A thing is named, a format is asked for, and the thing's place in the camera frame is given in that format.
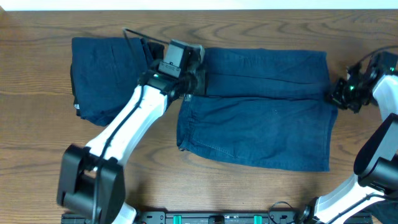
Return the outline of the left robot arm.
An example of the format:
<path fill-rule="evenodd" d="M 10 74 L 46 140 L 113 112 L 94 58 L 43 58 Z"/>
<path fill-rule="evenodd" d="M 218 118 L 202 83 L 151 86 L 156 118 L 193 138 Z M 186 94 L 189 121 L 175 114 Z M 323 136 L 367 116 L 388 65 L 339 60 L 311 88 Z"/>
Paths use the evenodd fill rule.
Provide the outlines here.
<path fill-rule="evenodd" d="M 206 93 L 205 48 L 171 40 L 163 59 L 139 79 L 127 105 L 85 147 L 70 145 L 62 157 L 57 203 L 91 223 L 133 223 L 124 166 L 150 126 L 183 95 Z"/>

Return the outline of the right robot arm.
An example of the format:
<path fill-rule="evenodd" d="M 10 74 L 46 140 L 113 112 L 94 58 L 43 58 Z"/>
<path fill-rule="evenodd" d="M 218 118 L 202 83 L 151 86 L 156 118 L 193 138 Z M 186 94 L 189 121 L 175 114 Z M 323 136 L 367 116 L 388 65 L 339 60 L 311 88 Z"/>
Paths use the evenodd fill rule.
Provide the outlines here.
<path fill-rule="evenodd" d="M 362 106 L 378 106 L 382 124 L 361 148 L 354 173 L 334 191 L 315 197 L 296 223 L 344 223 L 362 209 L 381 201 L 397 201 L 397 54 L 382 47 L 348 67 L 326 99 L 342 110 L 358 113 Z"/>

